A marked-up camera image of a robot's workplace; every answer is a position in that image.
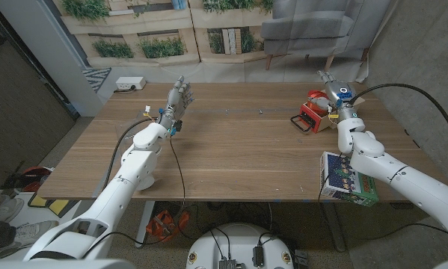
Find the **wooden pallet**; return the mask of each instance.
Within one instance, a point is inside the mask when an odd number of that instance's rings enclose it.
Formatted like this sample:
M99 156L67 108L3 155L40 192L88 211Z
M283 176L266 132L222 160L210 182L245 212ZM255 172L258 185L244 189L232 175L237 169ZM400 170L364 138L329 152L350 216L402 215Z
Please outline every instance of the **wooden pallet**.
M147 1L132 0L118 1L109 0L107 3L113 11L110 17L97 22L80 21L69 16L62 10L60 0L53 0L56 6L60 8L63 14L62 21L67 29L79 41L82 49L88 57L88 62L92 67L162 67L174 64L191 64L200 61L195 41L192 18L189 8L184 10L160 10L149 11L140 16L135 16L133 10L129 9L130 5L146 4ZM171 3L171 0L151 0L151 4ZM176 30L176 33L170 34L151 34L139 36L140 33L148 33L154 31ZM107 37L106 35L117 35L117 37ZM174 37L180 39L184 44L184 55L170 56L168 58L152 58L148 59L141 51L138 43L142 39L158 39L165 40ZM113 43L126 43L134 52L133 58L101 58L99 53L94 49L92 43L104 39Z
M271 14L262 12L259 7L253 10L226 10L223 13L207 13L203 9L202 0L190 0L190 10L195 29L200 60L210 63L245 63L266 57L264 52L249 52L240 54L215 54L212 53L209 44L207 29L210 28L241 28L249 27L257 40L263 42L260 36L262 22L272 19Z

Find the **toy package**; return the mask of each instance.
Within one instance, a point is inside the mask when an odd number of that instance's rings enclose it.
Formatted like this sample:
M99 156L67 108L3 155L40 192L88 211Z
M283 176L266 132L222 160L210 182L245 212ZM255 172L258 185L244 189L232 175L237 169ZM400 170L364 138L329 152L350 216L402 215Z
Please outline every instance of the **toy package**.
M349 157L323 152L320 171L320 187L325 183L323 196L365 206L378 202L374 178L355 171L350 166Z

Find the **blue label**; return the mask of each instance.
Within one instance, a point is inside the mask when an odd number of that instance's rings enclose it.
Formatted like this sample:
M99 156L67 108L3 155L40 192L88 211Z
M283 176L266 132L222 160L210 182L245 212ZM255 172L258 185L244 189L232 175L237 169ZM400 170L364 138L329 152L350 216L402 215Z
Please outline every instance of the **blue label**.
M351 98L352 97L352 92L348 91L346 93L337 93L337 96L340 97L341 99Z

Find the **humanoid robot hand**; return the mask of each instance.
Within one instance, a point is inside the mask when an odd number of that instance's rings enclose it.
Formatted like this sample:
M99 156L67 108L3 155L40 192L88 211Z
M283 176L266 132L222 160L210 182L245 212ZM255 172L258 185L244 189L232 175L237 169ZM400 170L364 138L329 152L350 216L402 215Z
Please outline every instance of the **humanoid robot hand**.
M167 106L157 120L158 124L169 129L184 116L185 109L194 101L190 89L190 83L184 83L184 76L181 75L169 91Z

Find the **chair leg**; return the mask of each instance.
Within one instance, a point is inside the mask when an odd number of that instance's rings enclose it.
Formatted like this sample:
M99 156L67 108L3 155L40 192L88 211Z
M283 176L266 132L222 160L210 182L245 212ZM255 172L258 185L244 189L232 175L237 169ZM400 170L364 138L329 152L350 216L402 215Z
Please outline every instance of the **chair leg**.
M272 57L273 55L267 55L267 64L266 64L266 70L269 70L269 68L270 68L270 61L271 61L271 57Z
M335 55L330 55L327 57L327 64L325 65L324 71L328 71L330 69L331 62L334 61Z
M366 61L366 59L368 58L369 50L370 50L370 48L363 49L363 53L361 55L361 61Z

